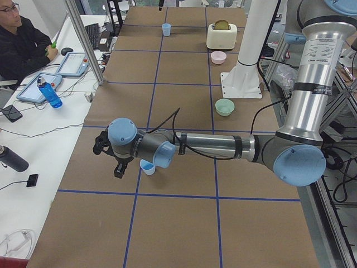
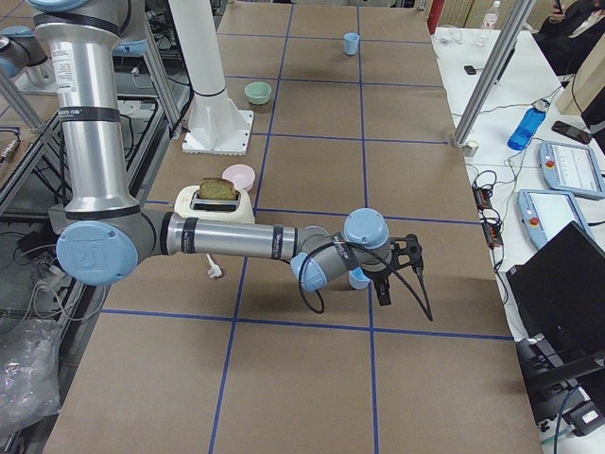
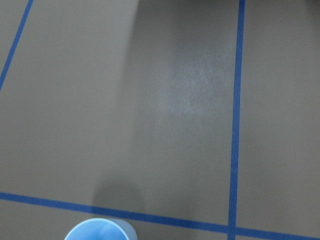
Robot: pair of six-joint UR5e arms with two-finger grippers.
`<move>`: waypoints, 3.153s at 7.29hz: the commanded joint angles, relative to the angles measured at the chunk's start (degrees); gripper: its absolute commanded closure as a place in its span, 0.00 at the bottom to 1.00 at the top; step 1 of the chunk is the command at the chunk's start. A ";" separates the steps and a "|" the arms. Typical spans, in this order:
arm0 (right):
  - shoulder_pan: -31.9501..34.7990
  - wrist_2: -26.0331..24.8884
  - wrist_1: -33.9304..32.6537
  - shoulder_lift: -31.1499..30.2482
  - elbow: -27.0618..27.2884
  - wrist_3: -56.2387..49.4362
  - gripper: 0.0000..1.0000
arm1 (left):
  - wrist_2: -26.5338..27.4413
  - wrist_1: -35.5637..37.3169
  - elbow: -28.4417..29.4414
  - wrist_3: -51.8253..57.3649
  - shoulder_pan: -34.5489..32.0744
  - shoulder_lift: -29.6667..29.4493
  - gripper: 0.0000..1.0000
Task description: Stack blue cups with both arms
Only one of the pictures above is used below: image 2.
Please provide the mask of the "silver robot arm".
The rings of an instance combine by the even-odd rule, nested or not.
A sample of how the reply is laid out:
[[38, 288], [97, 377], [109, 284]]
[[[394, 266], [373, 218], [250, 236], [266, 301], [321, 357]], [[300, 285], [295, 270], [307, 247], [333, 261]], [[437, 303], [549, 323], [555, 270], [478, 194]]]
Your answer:
[[1, 70], [11, 79], [25, 70], [35, 86], [44, 86], [54, 80], [47, 53], [26, 26], [9, 26], [1, 30]]
[[155, 255], [213, 253], [288, 262], [300, 293], [319, 291], [360, 269], [381, 305], [389, 278], [424, 270], [414, 235], [393, 237], [380, 213], [353, 211], [344, 228], [232, 223], [145, 210], [127, 183], [112, 53], [145, 45], [141, 1], [37, 1], [34, 24], [51, 50], [72, 199], [56, 254], [62, 268], [91, 286], [114, 284]]

